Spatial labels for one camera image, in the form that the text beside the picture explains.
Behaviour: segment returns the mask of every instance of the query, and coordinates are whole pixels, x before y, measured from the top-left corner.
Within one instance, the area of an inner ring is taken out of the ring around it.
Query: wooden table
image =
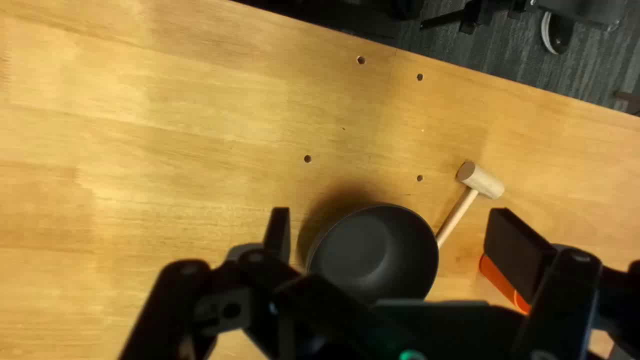
[[[371,200],[439,228],[465,158],[508,190],[473,207],[431,299],[504,305],[477,272],[492,207],[640,256],[632,117],[233,2],[0,10],[0,358],[116,358],[166,263],[219,265],[273,207],[293,235]],[[258,356],[240,334],[219,354]]]

